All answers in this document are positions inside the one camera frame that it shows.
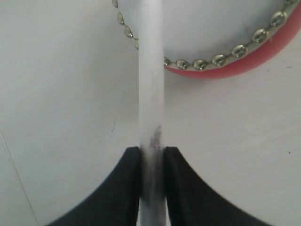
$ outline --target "black holder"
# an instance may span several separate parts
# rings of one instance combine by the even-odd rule
[[[178,148],[165,148],[163,173],[172,226],[268,226],[211,189]],[[136,226],[141,184],[141,152],[130,147],[88,198],[48,226]]]

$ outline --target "red rim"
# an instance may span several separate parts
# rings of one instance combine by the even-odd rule
[[[220,79],[238,75],[256,68],[274,57],[296,36],[300,28],[301,4],[296,7],[286,24],[269,41],[241,60],[204,72],[182,71],[168,67],[167,70],[182,76],[200,79]]]

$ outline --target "white background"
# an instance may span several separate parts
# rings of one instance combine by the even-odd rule
[[[43,226],[89,195],[138,138],[138,52],[111,1],[0,3],[0,225]],[[301,34],[240,76],[166,72],[165,141],[275,225],[301,222]]]

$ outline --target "white plastic rod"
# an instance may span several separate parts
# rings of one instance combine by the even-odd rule
[[[143,154],[142,226],[166,224],[162,174],[164,47],[162,0],[140,1],[139,125]]]

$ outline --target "metal bead chain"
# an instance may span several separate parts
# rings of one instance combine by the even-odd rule
[[[251,53],[251,51],[249,51],[250,48],[255,50],[260,45],[265,43],[272,36],[272,34],[276,33],[276,31],[286,23],[289,15],[297,7],[300,1],[301,0],[284,0],[284,7],[281,11],[275,12],[272,15],[268,27],[259,28],[256,30],[253,33],[249,43],[236,45],[229,54],[217,54],[211,58],[210,62],[203,59],[197,59],[192,64],[183,59],[178,59],[175,62],[172,62],[165,57],[164,66],[186,71],[204,71],[206,69],[224,67],[229,63],[243,58]],[[112,5],[113,7],[118,8],[118,0],[112,0]],[[133,36],[131,29],[125,24],[121,12],[118,12],[117,14],[117,21],[120,25],[124,26],[124,34],[128,38],[134,39],[135,48],[138,50],[139,40]]]

